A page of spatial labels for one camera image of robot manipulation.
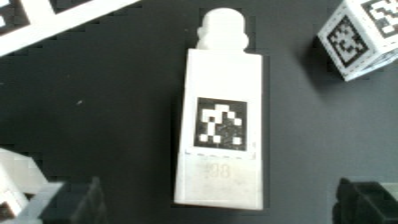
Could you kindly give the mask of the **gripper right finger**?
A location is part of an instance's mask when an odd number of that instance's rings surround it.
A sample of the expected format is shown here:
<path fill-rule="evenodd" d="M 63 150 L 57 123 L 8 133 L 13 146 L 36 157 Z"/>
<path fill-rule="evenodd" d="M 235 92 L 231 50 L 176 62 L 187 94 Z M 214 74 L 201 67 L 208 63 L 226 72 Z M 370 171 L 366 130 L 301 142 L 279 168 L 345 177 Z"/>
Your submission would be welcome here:
<path fill-rule="evenodd" d="M 340 180 L 333 224 L 398 224 L 398 182 Z"/>

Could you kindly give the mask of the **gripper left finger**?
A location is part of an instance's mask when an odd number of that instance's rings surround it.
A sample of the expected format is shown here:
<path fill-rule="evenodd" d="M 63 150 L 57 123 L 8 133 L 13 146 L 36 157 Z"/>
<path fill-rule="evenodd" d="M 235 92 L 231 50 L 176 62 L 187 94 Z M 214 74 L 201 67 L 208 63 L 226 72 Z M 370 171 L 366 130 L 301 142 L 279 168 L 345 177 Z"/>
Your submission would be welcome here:
<path fill-rule="evenodd" d="M 109 224 L 100 178 L 50 182 L 16 217 L 16 224 Z"/>

